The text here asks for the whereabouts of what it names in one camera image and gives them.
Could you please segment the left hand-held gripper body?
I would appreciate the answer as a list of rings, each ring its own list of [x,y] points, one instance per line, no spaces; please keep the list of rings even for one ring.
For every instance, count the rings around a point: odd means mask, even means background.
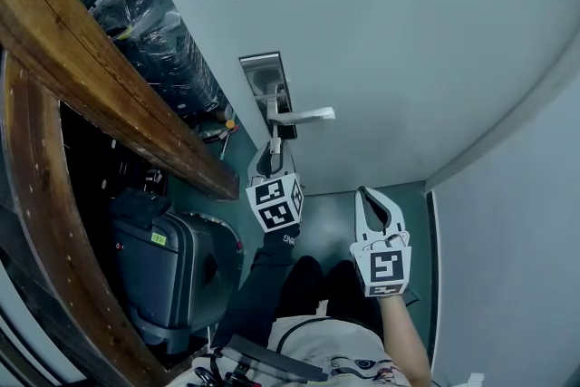
[[[295,173],[250,186],[246,195],[265,233],[298,225],[302,221],[304,194]]]

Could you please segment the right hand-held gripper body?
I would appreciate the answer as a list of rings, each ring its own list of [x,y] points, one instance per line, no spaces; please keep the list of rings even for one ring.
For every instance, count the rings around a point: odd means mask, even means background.
[[[409,233],[402,231],[351,244],[350,253],[365,297],[404,293],[411,273],[409,240]]]

